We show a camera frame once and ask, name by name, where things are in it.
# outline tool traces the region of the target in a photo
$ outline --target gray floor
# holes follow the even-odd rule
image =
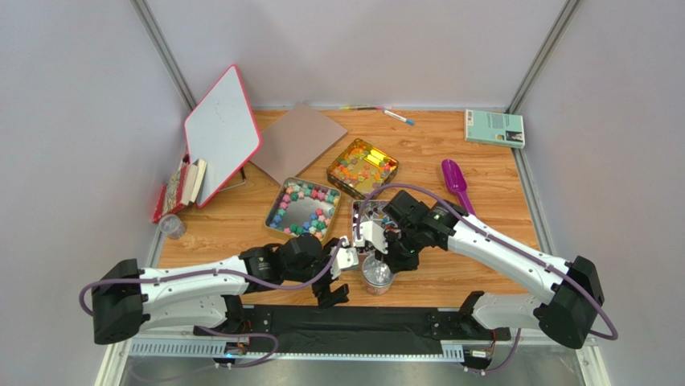
[[[507,347],[497,352],[495,363],[507,355]],[[131,367],[142,377],[159,379],[192,372],[211,364],[210,359],[129,358],[122,386],[147,384],[131,378]],[[211,369],[165,386],[234,384],[240,386],[340,386],[401,385],[584,385],[575,352],[562,347],[519,347],[514,359],[502,372],[485,377],[463,372],[451,363],[351,362],[332,360],[275,360],[254,368]]]

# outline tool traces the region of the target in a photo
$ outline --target wooden tabletop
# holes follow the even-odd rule
[[[257,111],[260,129],[269,127],[284,111]],[[394,183],[411,183],[429,189],[458,203],[446,189],[441,162],[451,158],[461,167],[469,185],[469,197],[476,215],[492,228],[531,247],[537,248],[531,216],[519,181],[511,150],[464,142],[461,112],[398,112],[412,119],[409,126],[380,111],[323,111],[349,133],[338,144],[300,174],[300,178],[330,185],[326,168],[355,139],[362,138],[400,162]],[[302,146],[307,146],[306,138]],[[186,209],[179,216],[187,232],[179,240],[167,240],[159,261],[160,268],[175,268],[223,260],[245,249],[282,240],[271,237],[263,222],[274,197],[276,184],[253,164],[245,166],[245,186],[217,194],[202,209]],[[390,199],[397,190],[388,189],[379,199]],[[421,193],[410,192],[430,207],[433,201]],[[351,235],[352,198],[344,195],[341,212],[331,227],[333,236]],[[522,287],[502,274],[467,257],[426,248],[420,255],[419,269],[398,273],[384,295],[367,294],[360,271],[342,273],[332,289],[350,285],[352,306],[460,306],[475,290],[494,294],[521,294]],[[244,304],[316,305],[311,289],[269,291],[242,296]]]

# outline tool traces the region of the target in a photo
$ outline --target white marker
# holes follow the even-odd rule
[[[385,115],[387,115],[387,116],[389,116],[389,117],[393,117],[393,118],[395,118],[395,119],[399,119],[400,121],[406,123],[407,125],[412,125],[412,126],[414,126],[414,121],[412,121],[411,119],[407,119],[407,118],[405,118],[405,117],[402,117],[402,116],[400,116],[400,115],[397,115],[397,114],[393,113],[393,112],[390,111],[390,110],[383,110],[383,114],[385,114]]]

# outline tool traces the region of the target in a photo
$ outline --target metal frame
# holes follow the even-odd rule
[[[186,104],[189,111],[196,106],[195,98],[192,96],[191,90],[181,73],[178,64],[176,63],[169,46],[167,45],[162,32],[157,24],[157,21],[152,15],[152,11],[146,0],[130,0],[145,26],[150,39],[157,49],[162,62],[165,64],[167,71],[170,73],[174,84],[176,85],[181,98]],[[572,16],[575,14],[577,7],[581,0],[567,0],[557,17],[554,26],[549,31],[542,47],[537,53],[536,57],[528,69],[521,85],[512,102],[507,107],[507,113],[517,113],[531,86],[534,84],[536,77],[539,75],[544,64],[554,47],[558,44],[561,35],[565,28],[570,23]],[[514,159],[516,163],[521,183],[523,184],[523,193],[526,197],[528,209],[531,213],[535,234],[538,237],[540,249],[545,253],[554,254],[554,245],[549,235],[547,223],[544,218],[542,207],[539,204],[539,196],[535,190],[535,183],[531,177],[530,168],[526,159],[526,155],[521,150],[514,150]],[[233,187],[242,186],[246,183],[244,170],[241,168],[240,173],[243,177],[243,182],[222,190]],[[147,266],[157,266],[159,257],[162,252],[165,237],[157,231],[150,248],[149,256],[146,259]],[[100,372],[98,374],[96,385],[110,385],[118,384],[124,374],[126,359],[129,355],[179,355],[179,356],[213,356],[219,350],[217,347],[222,347],[226,339],[221,343],[217,343],[213,338],[195,337],[190,331],[183,328],[161,329],[160,331],[147,331],[142,333],[134,339],[126,342],[117,343],[107,347],[105,357],[103,358]],[[459,361],[463,357],[462,344],[478,345],[479,343],[488,344],[487,342],[479,341],[442,341],[443,355],[292,355],[280,354],[277,355],[279,359],[321,359],[321,360],[423,360],[423,361],[437,361],[437,362],[454,362]],[[512,342],[498,342],[501,346],[511,346]],[[557,343],[553,342],[541,331],[524,331],[519,345],[540,346]],[[585,346],[576,351],[577,358],[582,368],[582,376],[587,385],[608,385],[609,378],[606,373],[604,362],[601,358],[599,347],[595,338],[588,339]],[[259,353],[252,353],[246,357],[258,357]]]

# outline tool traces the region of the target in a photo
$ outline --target teal book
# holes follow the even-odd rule
[[[526,144],[523,136],[523,117],[466,110],[464,112],[464,139],[467,142],[521,149]]]

